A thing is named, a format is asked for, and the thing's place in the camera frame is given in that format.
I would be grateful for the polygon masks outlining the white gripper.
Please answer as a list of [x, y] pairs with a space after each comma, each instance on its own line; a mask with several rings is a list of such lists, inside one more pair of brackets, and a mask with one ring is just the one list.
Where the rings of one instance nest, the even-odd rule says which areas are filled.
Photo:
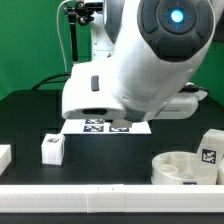
[[77, 64], [62, 94], [65, 119], [185, 119], [207, 92], [188, 81], [194, 70], [158, 60], [104, 59]]

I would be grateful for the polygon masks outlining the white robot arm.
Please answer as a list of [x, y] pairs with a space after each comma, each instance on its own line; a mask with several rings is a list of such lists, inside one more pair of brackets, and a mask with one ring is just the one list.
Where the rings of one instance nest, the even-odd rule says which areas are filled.
[[103, 33], [112, 51], [73, 66], [62, 95], [65, 119], [142, 122], [177, 109], [215, 31], [209, 0], [104, 0]]

